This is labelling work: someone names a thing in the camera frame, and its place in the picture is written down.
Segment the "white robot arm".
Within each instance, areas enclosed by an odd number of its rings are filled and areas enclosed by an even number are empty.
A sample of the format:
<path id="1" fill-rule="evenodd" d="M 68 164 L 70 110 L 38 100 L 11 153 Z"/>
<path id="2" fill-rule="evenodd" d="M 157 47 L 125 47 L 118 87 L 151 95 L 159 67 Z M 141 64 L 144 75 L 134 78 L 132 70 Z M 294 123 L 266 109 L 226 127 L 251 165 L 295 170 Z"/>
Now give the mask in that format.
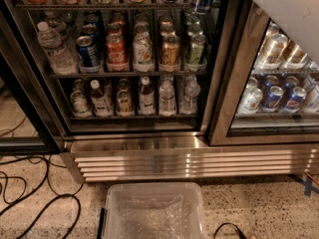
<path id="1" fill-rule="evenodd" d="M 319 63 L 319 0 L 252 0 Z"/>

